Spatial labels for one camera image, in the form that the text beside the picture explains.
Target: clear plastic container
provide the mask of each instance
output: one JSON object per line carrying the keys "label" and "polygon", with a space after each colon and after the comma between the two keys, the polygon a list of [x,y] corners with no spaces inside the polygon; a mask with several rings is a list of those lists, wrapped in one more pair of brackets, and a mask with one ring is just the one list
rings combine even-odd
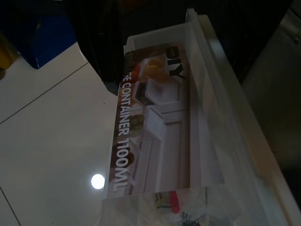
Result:
{"label": "clear plastic container", "polygon": [[[206,16],[188,9],[186,23],[131,36],[125,52],[173,41],[185,47],[208,131],[201,136],[211,140],[200,145],[212,146],[224,179],[207,193],[211,215],[228,212],[235,226],[300,225],[299,209]],[[216,197],[223,208],[216,208]]]}

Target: blue object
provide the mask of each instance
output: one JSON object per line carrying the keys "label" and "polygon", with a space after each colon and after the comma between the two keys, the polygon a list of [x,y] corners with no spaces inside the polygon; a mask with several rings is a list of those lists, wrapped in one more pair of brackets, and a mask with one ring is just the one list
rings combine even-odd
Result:
{"label": "blue object", "polygon": [[66,16],[24,16],[4,11],[1,31],[33,68],[41,68],[76,42]]}

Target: plastic storage container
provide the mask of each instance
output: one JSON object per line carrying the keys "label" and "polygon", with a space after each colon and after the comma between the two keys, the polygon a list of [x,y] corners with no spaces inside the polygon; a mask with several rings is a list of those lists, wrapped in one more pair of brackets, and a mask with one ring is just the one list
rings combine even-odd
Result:
{"label": "plastic storage container", "polygon": [[[214,150],[224,180],[207,192],[211,216],[218,217],[222,209],[234,226],[300,225],[295,200],[206,16],[188,9],[186,23],[131,36],[125,52],[173,41],[185,47],[198,94],[197,124],[203,125],[196,128],[200,153],[193,156],[199,164],[191,167],[205,186],[214,184],[215,172],[204,161]],[[148,100],[161,101],[151,84],[149,90]]]}

